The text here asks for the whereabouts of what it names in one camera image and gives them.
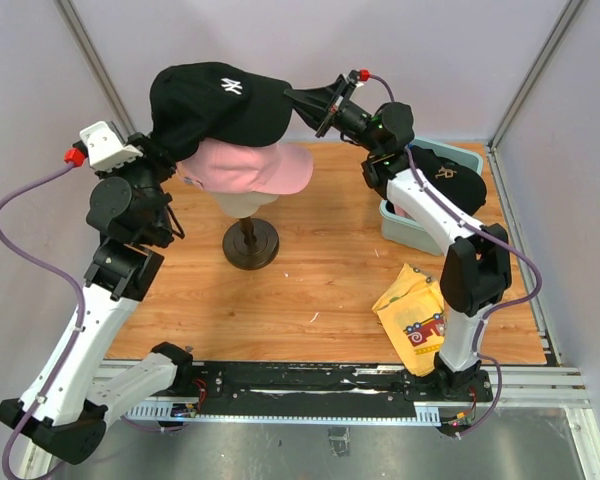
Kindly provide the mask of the pink sport baseball cap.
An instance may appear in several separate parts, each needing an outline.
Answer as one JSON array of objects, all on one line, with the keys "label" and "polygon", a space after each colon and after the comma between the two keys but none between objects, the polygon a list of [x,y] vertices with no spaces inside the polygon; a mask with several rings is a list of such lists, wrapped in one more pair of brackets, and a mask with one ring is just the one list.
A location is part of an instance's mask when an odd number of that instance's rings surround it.
[{"label": "pink sport baseball cap", "polygon": [[245,147],[208,139],[177,164],[184,182],[222,194],[293,195],[309,184],[311,152],[294,144]]}]

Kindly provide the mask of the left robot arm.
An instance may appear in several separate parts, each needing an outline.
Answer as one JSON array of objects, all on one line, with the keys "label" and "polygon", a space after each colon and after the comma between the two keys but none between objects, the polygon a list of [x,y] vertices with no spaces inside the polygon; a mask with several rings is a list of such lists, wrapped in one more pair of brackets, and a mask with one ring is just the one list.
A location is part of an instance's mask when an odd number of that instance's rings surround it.
[{"label": "left robot arm", "polygon": [[[180,396],[194,383],[193,357],[168,342],[102,386],[93,379],[117,333],[144,300],[168,247],[185,233],[162,185],[176,163],[142,133],[123,138],[99,121],[79,134],[62,174],[87,164],[99,179],[86,222],[100,235],[92,261],[77,282],[59,268],[22,251],[0,229],[3,244],[66,280],[76,309],[53,353],[29,388],[0,403],[0,422],[47,453],[72,465],[84,462],[109,427],[146,398]],[[6,205],[0,201],[0,210]]]}]

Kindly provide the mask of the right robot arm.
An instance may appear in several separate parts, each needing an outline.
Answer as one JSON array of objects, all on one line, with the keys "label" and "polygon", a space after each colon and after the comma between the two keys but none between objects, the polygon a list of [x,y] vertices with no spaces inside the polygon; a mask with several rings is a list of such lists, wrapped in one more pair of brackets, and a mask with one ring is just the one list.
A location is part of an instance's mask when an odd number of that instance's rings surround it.
[{"label": "right robot arm", "polygon": [[327,86],[288,87],[284,95],[317,136],[336,129],[364,148],[368,155],[361,168],[367,186],[407,211],[441,248],[439,285],[449,307],[445,340],[432,372],[420,382],[454,400],[484,382],[480,345],[492,309],[511,285],[508,235],[499,224],[486,226],[465,214],[417,169],[409,146],[415,138],[409,105],[390,100],[369,113],[353,102],[364,80],[362,72],[353,70]]}]

